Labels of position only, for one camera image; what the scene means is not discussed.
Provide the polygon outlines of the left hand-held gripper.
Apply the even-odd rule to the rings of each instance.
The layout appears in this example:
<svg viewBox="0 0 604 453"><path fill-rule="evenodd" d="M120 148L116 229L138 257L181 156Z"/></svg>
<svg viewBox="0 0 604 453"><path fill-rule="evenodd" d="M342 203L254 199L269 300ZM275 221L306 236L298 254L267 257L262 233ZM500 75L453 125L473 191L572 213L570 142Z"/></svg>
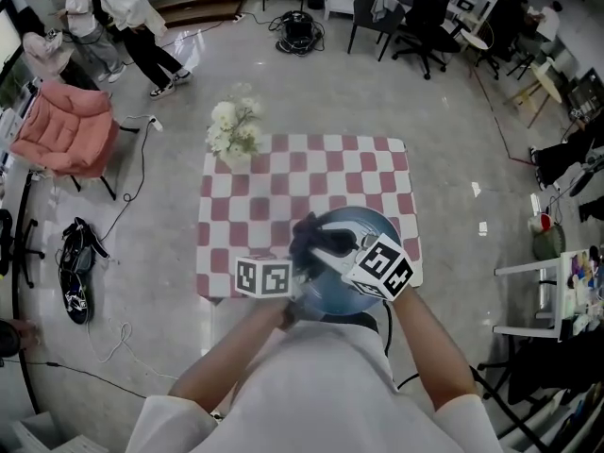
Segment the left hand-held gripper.
<svg viewBox="0 0 604 453"><path fill-rule="evenodd" d="M288 329L298 322L315 321L306 292L309 274L292 260L238 257L234 276L235 290L253 298L262 311L274 312L279 327Z"/></svg>

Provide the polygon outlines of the dark blue cloth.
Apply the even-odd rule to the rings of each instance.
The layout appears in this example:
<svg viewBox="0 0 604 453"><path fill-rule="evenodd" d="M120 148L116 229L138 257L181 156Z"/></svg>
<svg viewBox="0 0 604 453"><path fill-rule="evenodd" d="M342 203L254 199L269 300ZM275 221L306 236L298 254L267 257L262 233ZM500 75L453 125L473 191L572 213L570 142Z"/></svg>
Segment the dark blue cloth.
<svg viewBox="0 0 604 453"><path fill-rule="evenodd" d="M328 252L330 255L343 258L357 250L357 239L348 229L326 229L320 220L311 212L293 228L293 240L289 254L294 264L303 265L313 261L312 249Z"/></svg>

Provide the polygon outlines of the big blue plate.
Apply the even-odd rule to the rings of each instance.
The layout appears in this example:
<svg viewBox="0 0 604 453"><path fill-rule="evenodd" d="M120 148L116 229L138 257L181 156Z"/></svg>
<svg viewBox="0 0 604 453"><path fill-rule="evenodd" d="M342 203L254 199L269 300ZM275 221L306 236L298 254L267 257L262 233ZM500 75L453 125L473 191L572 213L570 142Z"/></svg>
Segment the big blue plate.
<svg viewBox="0 0 604 453"><path fill-rule="evenodd" d="M326 229L365 227L370 230L370 234L365 237L362 247L355 250L355 259L359 259L361 257L360 252L369 248L380 234L388 235L402 247L402 242L394 224L378 211L352 206L332 210L319 216L316 215L316 217L320 220L323 228ZM361 294L354 286L346 282L346 276L341 276L315 257L313 257L312 262L303 265L296 264L295 266L308 272L310 278L306 286L308 303L311 308L323 314L354 315L368 310L378 301L383 301L371 295Z"/></svg>

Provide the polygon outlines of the person's left forearm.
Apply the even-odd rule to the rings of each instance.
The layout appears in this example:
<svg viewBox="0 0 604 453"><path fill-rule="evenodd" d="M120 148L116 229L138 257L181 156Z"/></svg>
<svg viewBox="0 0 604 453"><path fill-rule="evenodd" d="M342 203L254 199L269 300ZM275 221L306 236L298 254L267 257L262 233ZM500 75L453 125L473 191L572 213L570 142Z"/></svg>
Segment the person's left forearm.
<svg viewBox="0 0 604 453"><path fill-rule="evenodd" d="M286 322L287 298L261 300L206 355L189 367L168 395L213 412L227 397L273 331Z"/></svg>

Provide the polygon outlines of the person's right forearm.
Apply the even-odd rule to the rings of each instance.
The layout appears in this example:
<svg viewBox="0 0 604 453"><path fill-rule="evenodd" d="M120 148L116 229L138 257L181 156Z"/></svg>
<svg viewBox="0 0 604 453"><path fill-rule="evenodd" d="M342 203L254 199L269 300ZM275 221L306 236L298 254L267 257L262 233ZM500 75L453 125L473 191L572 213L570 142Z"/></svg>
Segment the person's right forearm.
<svg viewBox="0 0 604 453"><path fill-rule="evenodd" d="M458 397L477 396L465 356L413 287L408 285L393 306L434 410Z"/></svg>

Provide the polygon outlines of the red white checkered tablecloth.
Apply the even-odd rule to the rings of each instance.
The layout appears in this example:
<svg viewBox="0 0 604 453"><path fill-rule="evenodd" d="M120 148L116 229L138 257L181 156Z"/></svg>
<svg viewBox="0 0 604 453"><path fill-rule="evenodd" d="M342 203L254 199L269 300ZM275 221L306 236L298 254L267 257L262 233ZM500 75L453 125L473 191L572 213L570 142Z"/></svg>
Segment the red white checkered tablecloth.
<svg viewBox="0 0 604 453"><path fill-rule="evenodd" d="M423 282L422 251L405 144L395 138L273 135L252 159L204 163L196 286L206 299L237 297L235 259L286 255L294 224L314 212L360 206L395 228Z"/></svg>

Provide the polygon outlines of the black backpack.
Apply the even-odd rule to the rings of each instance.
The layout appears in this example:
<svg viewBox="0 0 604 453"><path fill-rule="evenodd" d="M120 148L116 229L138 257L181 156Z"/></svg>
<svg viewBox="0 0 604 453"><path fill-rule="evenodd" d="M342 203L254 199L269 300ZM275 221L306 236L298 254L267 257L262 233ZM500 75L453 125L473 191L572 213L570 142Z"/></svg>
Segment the black backpack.
<svg viewBox="0 0 604 453"><path fill-rule="evenodd" d="M86 325L93 316L89 274L96 256L107 259L109 253L92 227L79 217L63 230L62 240L58 268L63 305L74 323Z"/></svg>

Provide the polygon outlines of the dark grey chair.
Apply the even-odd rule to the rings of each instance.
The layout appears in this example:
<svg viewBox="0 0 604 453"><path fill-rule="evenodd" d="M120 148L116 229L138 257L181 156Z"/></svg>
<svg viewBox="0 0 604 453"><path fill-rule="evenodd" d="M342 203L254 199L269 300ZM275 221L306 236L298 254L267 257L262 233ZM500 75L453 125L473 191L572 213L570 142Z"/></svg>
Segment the dark grey chair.
<svg viewBox="0 0 604 453"><path fill-rule="evenodd" d="M350 53L353 42L356 37L356 32L359 27L370 29L378 33L377 43L380 43L383 36L386 36L385 43L378 56L378 61L381 61L385 51L388 48L393 34L397 31L402 23L406 11L403 5L399 2L399 7L395 12L389 12L382 20L374 23L372 21L371 7L373 0L354 0L353 2L353 26L350 34L347 53Z"/></svg>

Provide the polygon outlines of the pile of colourful toys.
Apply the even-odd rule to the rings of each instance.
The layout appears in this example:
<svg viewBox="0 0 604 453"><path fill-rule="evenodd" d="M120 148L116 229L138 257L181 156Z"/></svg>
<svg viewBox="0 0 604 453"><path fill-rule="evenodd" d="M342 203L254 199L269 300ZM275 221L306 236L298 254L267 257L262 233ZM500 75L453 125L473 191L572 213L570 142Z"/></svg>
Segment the pile of colourful toys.
<svg viewBox="0 0 604 453"><path fill-rule="evenodd" d="M570 326L570 337L604 324L604 252L595 245L571 256L563 320Z"/></svg>

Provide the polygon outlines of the grey garment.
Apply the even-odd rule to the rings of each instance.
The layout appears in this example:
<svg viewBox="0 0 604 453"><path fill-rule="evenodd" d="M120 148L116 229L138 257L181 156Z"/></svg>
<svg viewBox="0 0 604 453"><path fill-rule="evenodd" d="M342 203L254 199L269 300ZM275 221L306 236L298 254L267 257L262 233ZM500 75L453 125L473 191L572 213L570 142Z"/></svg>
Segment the grey garment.
<svg viewBox="0 0 604 453"><path fill-rule="evenodd" d="M397 0L373 0L371 7L372 21L374 23L382 20L389 12L395 12L399 7Z"/></svg>

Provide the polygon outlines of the round white side table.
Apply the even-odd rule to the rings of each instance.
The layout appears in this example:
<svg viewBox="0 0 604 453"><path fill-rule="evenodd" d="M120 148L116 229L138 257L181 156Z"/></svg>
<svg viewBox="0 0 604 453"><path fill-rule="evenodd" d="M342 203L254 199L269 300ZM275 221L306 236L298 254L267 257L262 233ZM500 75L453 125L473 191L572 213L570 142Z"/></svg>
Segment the round white side table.
<svg viewBox="0 0 604 453"><path fill-rule="evenodd" d="M463 37L463 39L474 49L480 51L480 52L484 52L487 51L491 48L491 46L489 44L487 44L484 40L482 40L481 38L477 37L476 35L473 35L471 32L469 32L468 30L462 28L461 31L461 36Z"/></svg>

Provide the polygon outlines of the black office chair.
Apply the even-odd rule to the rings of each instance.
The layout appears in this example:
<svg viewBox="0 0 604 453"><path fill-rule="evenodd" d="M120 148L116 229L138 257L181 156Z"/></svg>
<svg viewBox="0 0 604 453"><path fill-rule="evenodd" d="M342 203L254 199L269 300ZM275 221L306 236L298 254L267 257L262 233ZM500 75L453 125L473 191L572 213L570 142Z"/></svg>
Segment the black office chair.
<svg viewBox="0 0 604 453"><path fill-rule="evenodd" d="M461 31L457 24L453 31L444 28L447 7L450 0L412 0L411 9L405 14L404 23L398 27L399 34L394 43L407 45L393 53L397 60L403 55L418 55L424 66L424 79L430 80L429 60L438 63L440 70L446 71L446 63L433 54L458 54L461 45L455 36Z"/></svg>
<svg viewBox="0 0 604 453"><path fill-rule="evenodd" d="M42 251L26 247L31 231L39 225L39 222L30 219L20 241L17 241L11 235L12 225L13 220L10 212L0 209L0 279L6 276L11 264L17 264L24 274L25 283L30 289L33 289L34 282L29 277L25 257L27 255L37 255L40 260L45 258Z"/></svg>

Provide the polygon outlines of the white drawer unit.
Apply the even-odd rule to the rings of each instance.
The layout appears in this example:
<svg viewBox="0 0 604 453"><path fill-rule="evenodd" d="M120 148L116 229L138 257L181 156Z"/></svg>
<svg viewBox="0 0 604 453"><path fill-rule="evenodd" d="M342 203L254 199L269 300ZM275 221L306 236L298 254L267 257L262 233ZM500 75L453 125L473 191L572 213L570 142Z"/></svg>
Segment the white drawer unit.
<svg viewBox="0 0 604 453"><path fill-rule="evenodd" d="M15 453L109 453L84 435L63 440L49 412L15 421L11 428L20 443Z"/></svg>

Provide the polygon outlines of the dark wooden platform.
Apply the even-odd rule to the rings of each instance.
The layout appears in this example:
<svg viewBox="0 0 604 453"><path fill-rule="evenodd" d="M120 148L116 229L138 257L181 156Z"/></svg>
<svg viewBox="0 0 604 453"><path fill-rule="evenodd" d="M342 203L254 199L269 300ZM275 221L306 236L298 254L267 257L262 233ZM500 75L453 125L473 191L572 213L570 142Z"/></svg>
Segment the dark wooden platform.
<svg viewBox="0 0 604 453"><path fill-rule="evenodd" d="M246 0L150 0L168 28L232 21Z"/></svg>

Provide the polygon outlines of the black framed window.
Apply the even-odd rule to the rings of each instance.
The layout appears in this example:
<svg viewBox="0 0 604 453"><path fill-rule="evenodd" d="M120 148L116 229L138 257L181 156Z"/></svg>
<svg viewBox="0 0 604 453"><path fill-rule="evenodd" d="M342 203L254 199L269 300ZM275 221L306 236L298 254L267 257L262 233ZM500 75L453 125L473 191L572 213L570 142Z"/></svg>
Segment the black framed window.
<svg viewBox="0 0 604 453"><path fill-rule="evenodd" d="M23 48L6 1L0 2L0 85L11 71Z"/></svg>

